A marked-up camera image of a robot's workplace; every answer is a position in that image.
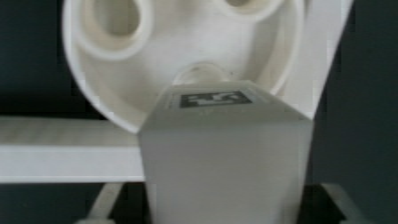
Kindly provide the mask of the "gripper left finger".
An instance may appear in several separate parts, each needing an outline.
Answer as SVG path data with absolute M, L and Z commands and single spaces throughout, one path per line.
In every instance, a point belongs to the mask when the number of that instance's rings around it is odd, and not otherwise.
M 106 183 L 86 216 L 72 224 L 147 224 L 141 183 Z

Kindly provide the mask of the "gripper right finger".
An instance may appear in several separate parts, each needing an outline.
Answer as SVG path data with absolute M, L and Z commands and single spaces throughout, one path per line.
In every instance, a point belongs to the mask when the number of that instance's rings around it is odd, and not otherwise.
M 303 188 L 303 224 L 374 224 L 337 184 Z

